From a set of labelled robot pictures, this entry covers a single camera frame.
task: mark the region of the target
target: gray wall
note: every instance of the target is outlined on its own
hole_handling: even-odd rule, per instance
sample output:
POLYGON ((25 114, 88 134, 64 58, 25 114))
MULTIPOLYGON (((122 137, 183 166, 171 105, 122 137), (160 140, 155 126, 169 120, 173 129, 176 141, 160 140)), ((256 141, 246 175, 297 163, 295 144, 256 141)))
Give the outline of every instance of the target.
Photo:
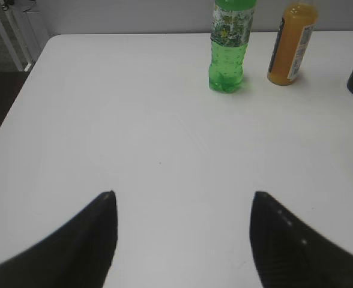
MULTIPOLYGON (((55 34, 208 32, 214 0, 37 0, 55 34)), ((275 31, 288 0, 259 0, 254 31, 275 31)), ((353 0, 318 0, 317 30, 353 30, 353 0)))

